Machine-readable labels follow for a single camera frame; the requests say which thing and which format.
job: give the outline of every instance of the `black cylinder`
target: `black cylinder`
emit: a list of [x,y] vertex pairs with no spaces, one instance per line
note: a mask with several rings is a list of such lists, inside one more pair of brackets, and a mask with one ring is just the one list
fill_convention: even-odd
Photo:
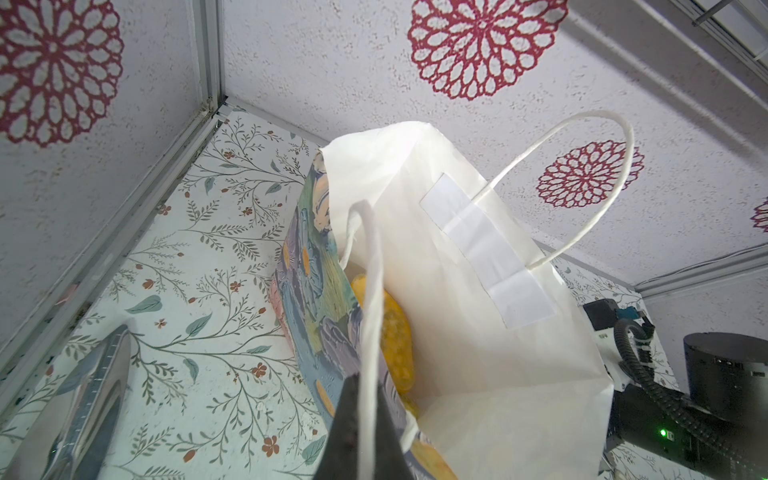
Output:
[[690,399],[741,425],[768,425],[768,341],[737,333],[683,340]]

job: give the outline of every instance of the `black cable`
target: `black cable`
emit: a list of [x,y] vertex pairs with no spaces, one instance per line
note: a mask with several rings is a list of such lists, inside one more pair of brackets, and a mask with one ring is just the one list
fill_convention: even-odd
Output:
[[632,350],[628,335],[630,331],[633,333],[635,341],[638,342],[641,357],[645,357],[645,354],[643,354],[643,351],[645,351],[643,345],[649,343],[650,339],[653,338],[654,327],[650,323],[645,323],[643,326],[640,326],[633,320],[620,319],[614,326],[614,341],[616,342],[616,348],[621,355],[621,359],[624,361],[626,367],[629,368],[633,379],[640,383],[643,390],[645,390],[648,396],[650,396],[664,413],[670,416],[679,426],[686,429],[700,442],[708,445],[715,451],[730,458],[736,464],[751,471],[755,474],[756,478],[763,479],[768,477],[768,475],[757,474],[760,469],[768,468],[758,468],[757,465],[733,447],[730,442],[717,434],[708,425],[695,419],[690,413],[686,412],[677,400],[667,394],[667,392],[664,391],[664,388],[654,381],[653,370],[649,372],[647,366],[641,363],[634,354],[634,350]]

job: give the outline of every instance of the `colorful patterned bag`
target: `colorful patterned bag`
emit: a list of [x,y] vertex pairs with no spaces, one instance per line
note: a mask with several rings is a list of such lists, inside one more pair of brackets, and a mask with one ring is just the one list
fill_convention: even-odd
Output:
[[[336,242],[330,234],[328,193],[323,155],[317,154],[278,259],[270,302],[330,428],[344,379],[359,371],[362,310],[339,266]],[[383,356],[380,363],[386,365]],[[386,368],[379,381],[400,437],[406,428],[406,411]],[[417,480],[455,478],[421,432],[405,457]]]

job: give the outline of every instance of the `floral wallpaper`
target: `floral wallpaper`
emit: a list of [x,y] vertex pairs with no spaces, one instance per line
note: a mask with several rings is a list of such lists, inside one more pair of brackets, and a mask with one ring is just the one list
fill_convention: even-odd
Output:
[[[316,150],[253,115],[230,114],[44,378],[19,399],[20,413],[0,429],[0,473],[74,365],[126,323],[129,387],[102,478],[312,475],[327,430],[267,295]],[[579,303],[609,297],[644,308],[634,291],[567,260],[554,265]],[[653,349],[657,382],[677,388],[657,340]],[[611,454],[615,478],[704,480],[633,445]]]
[[568,14],[566,0],[417,0],[408,37],[411,60],[435,92],[492,96],[538,63]]
[[754,222],[755,228],[760,228],[763,232],[768,233],[768,198],[755,207],[755,214],[750,220]]
[[123,73],[112,3],[21,0],[0,12],[0,131],[43,147],[89,131]]
[[[591,142],[569,151],[546,167],[538,178],[538,196],[553,207],[599,204],[614,189],[626,151],[626,143],[612,140]],[[645,168],[644,158],[635,148],[624,189]]]

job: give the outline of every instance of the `black device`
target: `black device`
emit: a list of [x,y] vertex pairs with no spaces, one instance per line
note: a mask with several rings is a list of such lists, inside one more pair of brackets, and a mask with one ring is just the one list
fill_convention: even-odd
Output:
[[[654,327],[610,299],[584,305],[596,330],[614,328],[621,368],[637,383],[614,392],[607,445],[630,442],[716,480],[768,478],[768,342],[732,333],[684,339],[690,398],[654,382]],[[643,325],[634,320],[642,319]],[[628,333],[632,332],[638,355]]]
[[[336,406],[328,443],[317,466],[314,480],[355,480],[357,478],[357,396],[358,374],[344,379],[344,386]],[[375,480],[413,480],[400,450],[395,426],[387,411],[381,385],[376,404],[376,463]]]
[[728,422],[768,428],[768,341],[712,332],[683,343],[691,401]]

